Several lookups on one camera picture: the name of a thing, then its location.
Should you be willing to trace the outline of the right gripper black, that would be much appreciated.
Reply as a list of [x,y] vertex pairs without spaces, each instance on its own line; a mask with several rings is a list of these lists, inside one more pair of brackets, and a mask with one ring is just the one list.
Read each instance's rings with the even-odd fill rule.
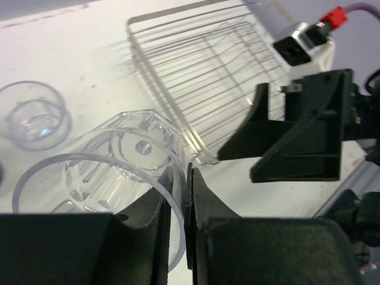
[[286,94],[294,122],[250,170],[253,182],[336,181],[341,143],[374,139],[367,159],[379,164],[379,71],[372,73],[364,95],[352,69],[338,69],[295,80],[298,92]]

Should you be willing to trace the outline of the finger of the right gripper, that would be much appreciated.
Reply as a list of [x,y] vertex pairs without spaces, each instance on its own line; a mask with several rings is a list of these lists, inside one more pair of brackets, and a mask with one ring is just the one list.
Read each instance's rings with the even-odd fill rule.
[[262,157],[287,131],[294,122],[275,121],[268,118],[268,83],[258,84],[253,104],[234,134],[219,149],[219,160],[236,160]]

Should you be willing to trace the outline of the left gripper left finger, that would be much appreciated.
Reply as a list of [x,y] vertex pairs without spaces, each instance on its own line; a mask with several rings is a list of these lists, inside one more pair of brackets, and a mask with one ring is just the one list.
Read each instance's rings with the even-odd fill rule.
[[2,284],[166,284],[172,262],[167,167],[117,214],[2,214]]

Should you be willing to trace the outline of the clear plastic cup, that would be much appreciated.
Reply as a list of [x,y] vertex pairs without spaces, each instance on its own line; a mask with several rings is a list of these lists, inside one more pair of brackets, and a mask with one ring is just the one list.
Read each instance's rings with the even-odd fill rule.
[[17,102],[1,111],[1,138],[18,148],[39,152],[64,142],[72,130],[72,117],[65,105],[43,98]]
[[171,207],[170,269],[185,252],[183,138],[155,110],[122,112],[25,171],[14,213],[118,213],[148,191]]
[[56,133],[66,103],[49,84],[25,80],[1,87],[1,135],[17,142],[35,142]]

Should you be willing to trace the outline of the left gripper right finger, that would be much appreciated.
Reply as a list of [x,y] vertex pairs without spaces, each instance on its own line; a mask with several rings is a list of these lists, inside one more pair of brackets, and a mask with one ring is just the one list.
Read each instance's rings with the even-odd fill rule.
[[192,165],[186,187],[186,259],[194,284],[360,284],[336,222],[241,217]]

